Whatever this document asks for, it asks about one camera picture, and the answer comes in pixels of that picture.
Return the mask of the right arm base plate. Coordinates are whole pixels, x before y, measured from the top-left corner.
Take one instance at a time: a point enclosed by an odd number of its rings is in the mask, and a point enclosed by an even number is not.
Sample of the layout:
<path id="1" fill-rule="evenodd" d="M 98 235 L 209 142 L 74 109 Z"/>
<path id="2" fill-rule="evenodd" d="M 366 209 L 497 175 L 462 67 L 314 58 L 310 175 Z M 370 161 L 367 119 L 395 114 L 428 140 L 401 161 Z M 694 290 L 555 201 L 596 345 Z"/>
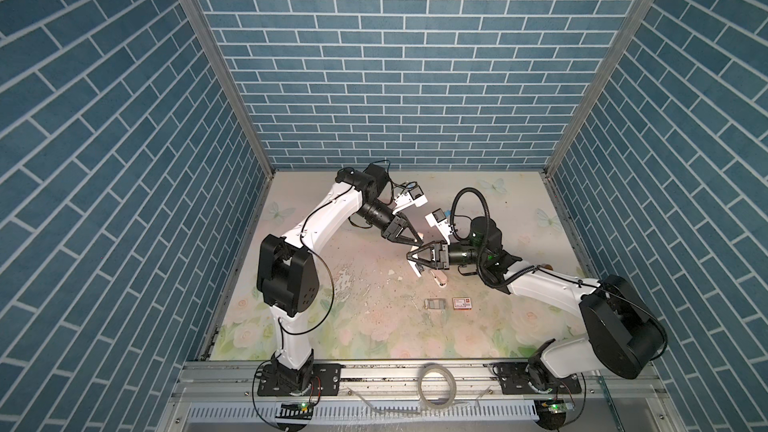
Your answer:
<path id="1" fill-rule="evenodd" d="M 565 394 L 576 396 L 582 392 L 577 375 L 557 378 L 543 366 L 528 362 L 495 362 L 488 366 L 491 375 L 499 383 L 504 395 Z"/>

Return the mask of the aluminium corner post left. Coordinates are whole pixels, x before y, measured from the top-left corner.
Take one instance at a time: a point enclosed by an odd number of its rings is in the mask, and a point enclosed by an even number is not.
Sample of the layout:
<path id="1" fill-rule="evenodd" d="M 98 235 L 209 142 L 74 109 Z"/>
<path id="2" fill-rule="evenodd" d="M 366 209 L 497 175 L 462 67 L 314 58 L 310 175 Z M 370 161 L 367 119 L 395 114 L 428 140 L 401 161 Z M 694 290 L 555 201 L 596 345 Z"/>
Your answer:
<path id="1" fill-rule="evenodd" d="M 237 89 L 234 78 L 227 66 L 225 58 L 216 42 L 212 29 L 205 17 L 199 0 L 178 0 L 184 11 L 190 26 L 198 39 L 202 51 L 206 55 L 210 66 L 224 92 L 234 116 L 241 126 L 250 147 L 267 177 L 271 180 L 275 171 L 270 159 L 263 147 L 254 128 L 253 121 L 246 109 L 246 105 Z"/>

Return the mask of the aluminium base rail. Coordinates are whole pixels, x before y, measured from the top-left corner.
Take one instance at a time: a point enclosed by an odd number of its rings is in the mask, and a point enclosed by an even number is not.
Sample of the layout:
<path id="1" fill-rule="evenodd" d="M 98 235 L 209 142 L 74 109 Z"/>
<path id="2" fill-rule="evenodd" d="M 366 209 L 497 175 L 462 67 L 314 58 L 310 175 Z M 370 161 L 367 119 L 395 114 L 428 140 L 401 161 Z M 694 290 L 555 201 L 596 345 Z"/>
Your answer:
<path id="1" fill-rule="evenodd" d="M 502 359 L 320 361 L 343 366 L 337 396 L 259 397 L 267 362 L 189 362 L 163 410 L 162 431 L 680 431 L 684 424 L 653 369 L 625 380 L 579 377 L 582 392 L 504 395 L 488 366 Z M 425 409 L 417 375 L 438 363 L 458 392 L 446 410 Z"/>

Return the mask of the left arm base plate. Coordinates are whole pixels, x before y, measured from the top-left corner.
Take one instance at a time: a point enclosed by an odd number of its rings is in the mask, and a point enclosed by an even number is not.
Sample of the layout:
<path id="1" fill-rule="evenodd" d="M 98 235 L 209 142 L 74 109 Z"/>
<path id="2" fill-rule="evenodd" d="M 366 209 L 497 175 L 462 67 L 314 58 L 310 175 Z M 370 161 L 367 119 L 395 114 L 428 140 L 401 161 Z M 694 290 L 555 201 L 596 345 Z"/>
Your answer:
<path id="1" fill-rule="evenodd" d="M 337 396 L 343 366 L 340 363 L 313 363 L 311 367 L 290 369 L 278 361 L 267 362 L 256 379 L 259 397 L 304 395 L 314 386 L 321 398 Z"/>

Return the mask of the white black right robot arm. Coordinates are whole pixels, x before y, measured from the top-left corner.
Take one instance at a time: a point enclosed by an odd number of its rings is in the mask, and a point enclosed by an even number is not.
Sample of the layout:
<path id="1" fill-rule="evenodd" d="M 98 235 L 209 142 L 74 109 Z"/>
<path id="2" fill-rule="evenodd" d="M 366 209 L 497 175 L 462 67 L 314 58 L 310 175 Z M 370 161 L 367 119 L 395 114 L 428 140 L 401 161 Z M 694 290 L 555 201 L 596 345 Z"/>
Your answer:
<path id="1" fill-rule="evenodd" d="M 461 189 L 452 204 L 457 206 L 468 194 L 482 207 L 481 215 L 470 220 L 468 233 L 458 234 L 456 215 L 450 213 L 437 224 L 444 240 L 415 247 L 406 258 L 432 270 L 472 265 L 474 275 L 485 286 L 556 307 L 584 326 L 583 335 L 548 339 L 528 358 L 525 373 L 533 390 L 548 393 L 565 378 L 601 369 L 635 379 L 666 352 L 669 337 L 665 327 L 629 281 L 618 275 L 603 279 L 568 276 L 509 253 L 478 189 Z"/>

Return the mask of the aluminium corner post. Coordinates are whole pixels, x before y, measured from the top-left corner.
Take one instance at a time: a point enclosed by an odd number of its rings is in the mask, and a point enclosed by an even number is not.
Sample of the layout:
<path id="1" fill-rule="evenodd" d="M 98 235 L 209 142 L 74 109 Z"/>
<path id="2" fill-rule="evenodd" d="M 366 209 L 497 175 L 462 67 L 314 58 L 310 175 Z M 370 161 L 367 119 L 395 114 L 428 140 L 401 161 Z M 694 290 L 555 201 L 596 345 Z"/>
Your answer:
<path id="1" fill-rule="evenodd" d="M 206 55 L 210 66 L 224 92 L 234 116 L 241 126 L 250 147 L 267 177 L 271 180 L 275 171 L 270 159 L 263 147 L 254 128 L 253 121 L 246 109 L 246 105 L 237 89 L 234 78 L 227 66 L 225 58 L 216 42 L 212 29 L 205 17 L 199 0 L 178 0 L 184 11 L 190 26 L 198 39 L 202 51 Z"/>
<path id="2" fill-rule="evenodd" d="M 596 69 L 591 83 L 586 87 L 584 95 L 575 108 L 574 113 L 563 131 L 563 135 L 557 143 L 553 154 L 548 159 L 542 173 L 544 181 L 552 181 L 558 168 L 562 165 L 566 153 L 574 143 L 578 133 L 585 125 L 587 119 L 597 103 L 598 98 L 616 70 L 618 63 L 639 30 L 643 19 L 649 12 L 655 0 L 633 0 L 627 14 L 615 34 L 605 57 Z"/>

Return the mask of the red staple box sleeve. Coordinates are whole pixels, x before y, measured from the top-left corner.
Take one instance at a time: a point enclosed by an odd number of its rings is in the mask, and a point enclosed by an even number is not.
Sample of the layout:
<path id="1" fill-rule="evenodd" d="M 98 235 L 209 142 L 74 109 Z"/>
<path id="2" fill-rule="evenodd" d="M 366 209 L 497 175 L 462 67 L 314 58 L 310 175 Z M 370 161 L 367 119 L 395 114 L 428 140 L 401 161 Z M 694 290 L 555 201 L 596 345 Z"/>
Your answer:
<path id="1" fill-rule="evenodd" d="M 473 305 L 469 297 L 454 297 L 452 299 L 452 307 L 456 311 L 469 311 L 473 308 Z"/>

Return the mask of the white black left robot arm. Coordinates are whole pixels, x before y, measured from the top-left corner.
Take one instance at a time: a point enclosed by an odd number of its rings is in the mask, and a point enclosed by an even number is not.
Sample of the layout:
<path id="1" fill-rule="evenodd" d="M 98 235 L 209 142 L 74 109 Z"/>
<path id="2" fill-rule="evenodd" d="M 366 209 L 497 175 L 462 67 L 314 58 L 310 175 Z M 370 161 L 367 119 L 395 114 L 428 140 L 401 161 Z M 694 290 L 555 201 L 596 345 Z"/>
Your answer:
<path id="1" fill-rule="evenodd" d="M 276 366 L 302 373 L 314 361 L 306 311 L 320 285 L 317 266 L 326 266 L 320 252 L 343 223 L 354 215 L 378 229 L 389 242 L 420 246 L 423 240 L 404 214 L 427 198 L 416 182 L 396 185 L 382 161 L 364 170 L 340 169 L 325 198 L 281 236 L 268 235 L 260 245 L 257 290 L 269 307 L 277 331 Z"/>

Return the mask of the aluminium corner post right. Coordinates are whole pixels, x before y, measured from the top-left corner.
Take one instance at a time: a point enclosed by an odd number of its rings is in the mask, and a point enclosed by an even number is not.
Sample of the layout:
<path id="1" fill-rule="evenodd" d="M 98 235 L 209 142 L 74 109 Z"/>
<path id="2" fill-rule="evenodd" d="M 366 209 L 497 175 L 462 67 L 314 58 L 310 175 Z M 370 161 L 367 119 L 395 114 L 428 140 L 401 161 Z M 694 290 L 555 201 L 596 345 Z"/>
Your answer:
<path id="1" fill-rule="evenodd" d="M 548 159 L 542 173 L 544 181 L 552 181 L 558 168 L 562 165 L 566 153 L 574 143 L 578 133 L 585 125 L 587 119 L 597 103 L 598 98 L 616 70 L 618 63 L 639 30 L 643 19 L 649 12 L 655 0 L 633 0 L 627 14 L 615 34 L 605 57 L 596 69 L 591 83 L 586 87 L 584 95 L 575 108 L 574 113 L 563 131 L 563 135 L 557 143 L 553 154 Z"/>

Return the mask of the cardboard staple tray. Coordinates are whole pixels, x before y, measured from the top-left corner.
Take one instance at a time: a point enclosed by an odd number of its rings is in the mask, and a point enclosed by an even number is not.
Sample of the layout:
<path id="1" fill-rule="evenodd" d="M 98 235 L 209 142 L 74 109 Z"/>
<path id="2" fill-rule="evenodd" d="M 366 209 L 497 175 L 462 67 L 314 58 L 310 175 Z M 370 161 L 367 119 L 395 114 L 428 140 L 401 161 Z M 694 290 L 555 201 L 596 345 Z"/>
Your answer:
<path id="1" fill-rule="evenodd" d="M 424 300 L 424 309 L 428 311 L 442 311 L 447 309 L 444 298 L 427 298 Z"/>

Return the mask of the coiled clear tube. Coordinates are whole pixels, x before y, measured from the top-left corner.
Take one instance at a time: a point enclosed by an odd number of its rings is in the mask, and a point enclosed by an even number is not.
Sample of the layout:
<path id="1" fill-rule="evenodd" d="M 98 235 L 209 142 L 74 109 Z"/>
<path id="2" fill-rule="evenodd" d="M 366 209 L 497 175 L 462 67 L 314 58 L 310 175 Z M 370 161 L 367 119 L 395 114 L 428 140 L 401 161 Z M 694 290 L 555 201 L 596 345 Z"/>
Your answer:
<path id="1" fill-rule="evenodd" d="M 428 363 L 418 372 L 416 390 L 425 409 L 440 411 L 455 404 L 458 387 L 448 368 L 438 363 Z"/>

